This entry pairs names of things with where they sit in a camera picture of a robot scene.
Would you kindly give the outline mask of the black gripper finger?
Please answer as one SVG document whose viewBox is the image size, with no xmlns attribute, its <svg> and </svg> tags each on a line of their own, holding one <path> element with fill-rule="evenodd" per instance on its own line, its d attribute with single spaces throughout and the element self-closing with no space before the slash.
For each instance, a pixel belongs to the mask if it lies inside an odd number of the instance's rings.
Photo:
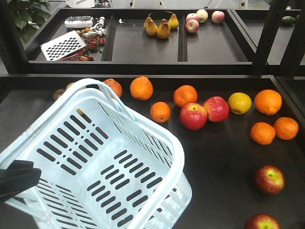
<svg viewBox="0 0 305 229">
<path fill-rule="evenodd" d="M 41 169 L 34 168 L 34 163 L 14 160 L 7 169 L 0 169 L 0 203 L 28 190 L 38 184 Z"/>
</svg>

